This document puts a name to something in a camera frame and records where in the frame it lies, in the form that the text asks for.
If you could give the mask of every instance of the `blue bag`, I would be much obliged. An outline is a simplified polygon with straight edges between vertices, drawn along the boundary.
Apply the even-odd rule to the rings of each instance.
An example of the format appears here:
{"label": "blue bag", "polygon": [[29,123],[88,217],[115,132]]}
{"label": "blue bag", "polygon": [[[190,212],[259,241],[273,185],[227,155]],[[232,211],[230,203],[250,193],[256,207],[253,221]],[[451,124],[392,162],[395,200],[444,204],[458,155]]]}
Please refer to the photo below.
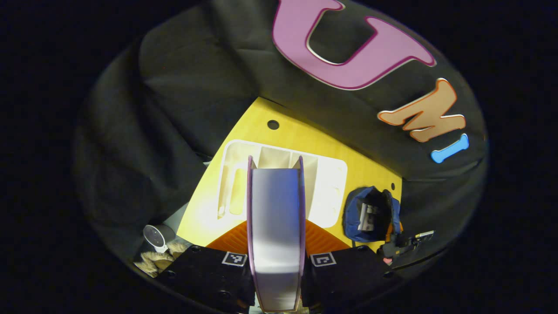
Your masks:
{"label": "blue bag", "polygon": [[[373,231],[360,231],[360,211],[362,203],[378,207],[378,215],[374,215]],[[399,221],[400,203],[392,197],[388,190],[380,192],[376,187],[358,188],[349,193],[343,214],[345,235],[355,242],[385,241],[389,225],[393,225],[393,233],[400,234]]]}

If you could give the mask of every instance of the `black cloth backdrop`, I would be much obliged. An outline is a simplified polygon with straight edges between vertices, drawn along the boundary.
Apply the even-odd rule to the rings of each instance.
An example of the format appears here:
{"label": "black cloth backdrop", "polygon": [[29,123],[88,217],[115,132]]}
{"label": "black cloth backdrop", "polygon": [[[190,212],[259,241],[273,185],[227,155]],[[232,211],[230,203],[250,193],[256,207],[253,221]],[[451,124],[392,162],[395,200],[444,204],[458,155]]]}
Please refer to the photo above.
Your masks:
{"label": "black cloth backdrop", "polygon": [[[365,16],[379,17],[417,39],[437,60],[400,67],[369,87],[344,91],[307,75],[274,47],[276,1],[204,2],[135,41],[104,71],[81,111],[74,173],[85,213],[111,251],[130,261],[147,223],[159,223],[186,203],[205,166],[244,111],[260,96],[347,143],[401,175],[406,231],[436,236],[396,260],[402,266],[445,248],[463,230],[482,195],[488,138],[464,78],[432,45],[397,21],[343,1],[327,12],[310,45],[342,62],[372,34]],[[464,130],[419,143],[376,118],[447,79]],[[467,133],[469,149],[436,164],[432,150]]]}

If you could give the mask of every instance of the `orange letter m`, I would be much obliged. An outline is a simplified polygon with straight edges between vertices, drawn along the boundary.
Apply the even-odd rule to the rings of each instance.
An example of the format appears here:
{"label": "orange letter m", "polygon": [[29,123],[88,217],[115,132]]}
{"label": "orange letter m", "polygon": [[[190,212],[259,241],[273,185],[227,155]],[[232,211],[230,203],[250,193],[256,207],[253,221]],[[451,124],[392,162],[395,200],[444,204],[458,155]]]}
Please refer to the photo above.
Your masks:
{"label": "orange letter m", "polygon": [[380,111],[378,119],[390,125],[402,125],[407,118],[415,116],[404,125],[403,130],[413,130],[411,137],[427,142],[438,135],[465,127],[463,115],[444,116],[456,100],[451,84],[439,78],[432,92],[393,111]]}

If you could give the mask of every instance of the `table surface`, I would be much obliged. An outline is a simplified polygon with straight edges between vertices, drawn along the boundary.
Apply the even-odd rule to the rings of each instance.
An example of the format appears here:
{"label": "table surface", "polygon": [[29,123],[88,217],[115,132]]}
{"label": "table surface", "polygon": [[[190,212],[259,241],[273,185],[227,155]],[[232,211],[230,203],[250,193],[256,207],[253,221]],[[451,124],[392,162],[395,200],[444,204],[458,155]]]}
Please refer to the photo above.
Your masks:
{"label": "table surface", "polygon": [[[391,191],[394,198],[401,200],[401,177],[293,116],[290,110],[264,98],[258,97],[252,103],[223,141],[198,183],[180,222],[177,232],[179,237],[191,243],[206,246],[245,221],[245,219],[239,219],[237,215],[225,215],[217,219],[219,173],[223,151],[227,143],[232,140],[257,142],[345,161],[348,168],[347,182],[341,211],[335,225],[324,229],[349,246],[352,246],[352,241],[344,235],[343,209],[347,195],[351,191],[359,187],[374,185],[380,191],[384,189]],[[277,121],[279,128],[271,130],[267,126],[269,120]],[[374,251],[382,244],[384,241],[357,243],[357,245],[368,245]]]}

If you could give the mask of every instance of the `plush toy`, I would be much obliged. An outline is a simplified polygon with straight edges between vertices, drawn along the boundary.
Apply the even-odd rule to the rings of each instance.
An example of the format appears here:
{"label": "plush toy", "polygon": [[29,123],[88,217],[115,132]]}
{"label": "plush toy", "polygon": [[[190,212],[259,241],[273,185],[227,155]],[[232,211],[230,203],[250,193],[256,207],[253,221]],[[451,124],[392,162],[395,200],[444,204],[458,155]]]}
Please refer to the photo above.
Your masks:
{"label": "plush toy", "polygon": [[172,262],[187,249],[187,246],[185,244],[177,241],[170,242],[167,244],[167,246],[169,247],[169,249],[163,253],[152,251],[143,252],[141,254],[141,258],[143,261],[134,262],[134,265],[152,278],[157,277],[157,275],[159,275],[163,272],[163,270],[169,267],[169,265],[172,264]]}

